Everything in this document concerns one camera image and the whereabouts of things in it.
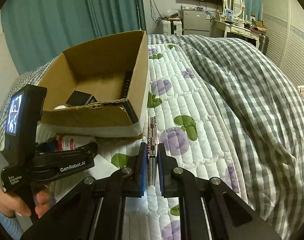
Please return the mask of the person's left hand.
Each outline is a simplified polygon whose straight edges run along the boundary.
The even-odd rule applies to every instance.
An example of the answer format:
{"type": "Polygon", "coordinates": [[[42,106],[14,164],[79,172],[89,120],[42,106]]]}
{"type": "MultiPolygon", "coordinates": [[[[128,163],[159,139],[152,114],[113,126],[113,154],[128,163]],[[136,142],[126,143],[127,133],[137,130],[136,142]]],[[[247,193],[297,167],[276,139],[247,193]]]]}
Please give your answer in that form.
{"type": "MultiPolygon", "coordinates": [[[[39,191],[35,199],[37,201],[35,213],[42,217],[50,209],[50,192],[48,189],[39,191]]],[[[0,188],[0,212],[8,218],[17,213],[20,216],[30,217],[32,212],[27,204],[15,193],[4,193],[0,188]]]]}

